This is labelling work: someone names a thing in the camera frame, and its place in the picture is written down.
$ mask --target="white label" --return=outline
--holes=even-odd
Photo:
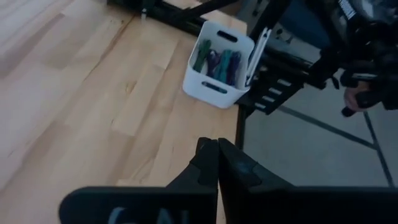
[[[338,4],[340,5],[341,9],[343,10],[344,14],[348,19],[351,19],[356,15],[353,7],[347,0],[338,0]]]

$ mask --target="floor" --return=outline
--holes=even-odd
[[[250,14],[240,13],[249,28],[256,20]],[[290,46],[307,60],[319,57],[318,49],[301,40]],[[271,115],[254,112],[244,151],[294,185],[395,187],[398,111],[378,105],[344,118],[343,92],[331,83],[323,91],[306,86]]]

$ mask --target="wood grain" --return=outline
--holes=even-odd
[[[181,89],[193,36],[104,0],[3,0],[0,18],[0,223],[58,223],[87,185],[165,186],[199,137],[234,141],[236,106]]]

